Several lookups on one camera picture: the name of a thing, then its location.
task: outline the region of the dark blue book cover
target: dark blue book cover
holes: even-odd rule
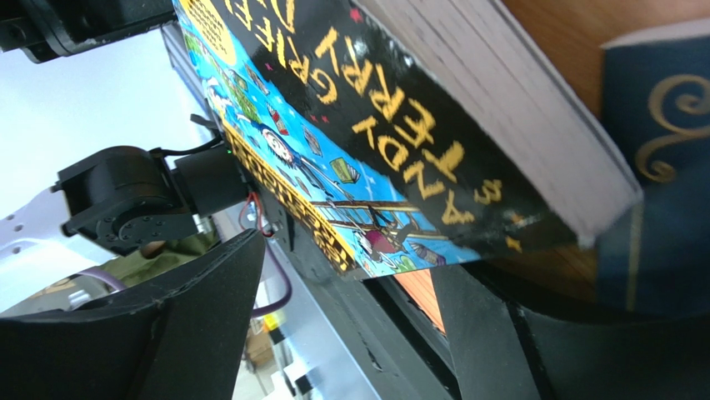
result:
[[[608,48],[604,75],[602,123],[645,200],[598,241],[597,299],[710,311],[710,35]]]

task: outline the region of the cable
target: cable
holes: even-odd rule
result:
[[[204,151],[204,150],[209,150],[210,148],[217,146],[221,142],[222,142],[221,137],[215,137],[214,139],[210,140],[209,142],[206,142],[206,143],[204,143],[200,146],[194,147],[194,148],[190,148],[188,150],[163,149],[162,154],[165,156],[187,156],[190,154],[200,153],[201,151]]]
[[[241,229],[246,230],[247,228],[244,226],[242,223],[242,220],[244,219],[244,212],[247,211],[247,208],[249,207],[250,203],[254,203],[257,206],[257,221],[254,226],[255,229],[258,229],[262,235],[265,238],[270,238],[273,236],[273,232],[265,232],[263,228],[263,210],[262,210],[262,202],[259,200],[259,195],[256,192],[250,192],[249,195],[247,196],[247,202],[244,203],[244,207],[242,207],[242,210],[239,211],[239,227]]]
[[[217,122],[197,114],[190,114],[190,121],[209,129],[212,133],[216,133],[215,136],[219,136],[219,126]]]
[[[264,307],[254,308],[252,310],[252,318],[263,317],[283,308],[283,306],[285,306],[291,300],[291,296],[293,295],[293,287],[291,286],[291,281],[288,279],[286,271],[283,270],[283,265],[281,265],[281,263],[276,258],[276,254],[273,253],[270,242],[266,243],[266,248],[266,254],[268,254],[268,256],[271,258],[271,261],[278,270],[278,274],[281,275],[281,278],[283,279],[283,284],[286,286],[286,292],[283,294],[283,297],[279,298],[277,301],[272,302],[271,304]]]
[[[244,207],[239,211],[239,220],[237,221],[239,223],[239,227],[243,230],[247,230],[247,227],[244,226],[242,223],[242,220],[244,219],[244,212],[247,211],[247,208],[249,208],[249,204],[252,202],[253,197],[252,193],[250,192],[249,195],[247,196],[247,202],[244,203]]]
[[[263,218],[262,202],[259,200],[259,195],[256,192],[252,192],[252,200],[257,204],[257,225],[258,225],[259,231],[261,231],[262,235],[264,235],[265,238],[272,237],[273,232],[270,232],[270,233],[264,232],[264,227],[263,227],[263,223],[262,223],[262,218]]]
[[[108,286],[113,288],[116,292],[121,292],[122,290],[128,289],[128,287],[123,282],[119,281],[116,277],[102,270],[99,267],[91,267],[89,269],[85,269],[81,272],[78,272],[77,275],[83,275],[85,277],[98,279],[99,281],[106,283]]]

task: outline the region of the black wire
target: black wire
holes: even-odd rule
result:
[[[194,148],[190,148],[188,150],[168,150],[168,149],[164,148],[162,150],[162,154],[165,156],[187,156],[190,154],[200,153],[204,150],[209,150],[210,148],[215,147],[216,145],[218,145],[221,142],[222,142],[221,137],[215,137],[214,139],[210,140],[207,143],[204,143],[203,145],[200,145],[200,146],[197,146]]]
[[[190,114],[190,121],[209,129],[210,132],[212,132],[212,135],[215,136],[215,138],[210,140],[209,142],[206,142],[194,148],[190,148],[188,150],[163,149],[162,154],[164,156],[188,156],[190,154],[200,153],[201,151],[209,150],[210,148],[217,146],[222,141],[222,137],[219,134],[218,125],[216,122],[206,119],[205,117],[201,117],[197,114]]]

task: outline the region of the gold swirl design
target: gold swirl design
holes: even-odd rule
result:
[[[694,83],[701,87],[702,96],[682,94],[676,98],[678,110],[693,116],[710,113],[710,81],[697,75],[676,75],[663,79],[651,91],[648,98],[648,109],[653,119],[662,127],[672,132],[667,136],[656,137],[646,142],[636,152],[636,167],[645,176],[655,182],[669,183],[676,177],[676,169],[667,162],[648,159],[659,149],[673,144],[692,140],[710,138],[710,125],[704,127],[685,128],[673,125],[663,114],[663,102],[672,89],[684,83]]]

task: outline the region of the colorful book cover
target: colorful book cover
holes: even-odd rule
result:
[[[174,0],[239,161],[342,275],[576,240],[407,51],[346,0]]]
[[[644,203],[599,238],[597,300],[644,314],[707,313],[710,36],[611,47],[605,63],[602,123]]]

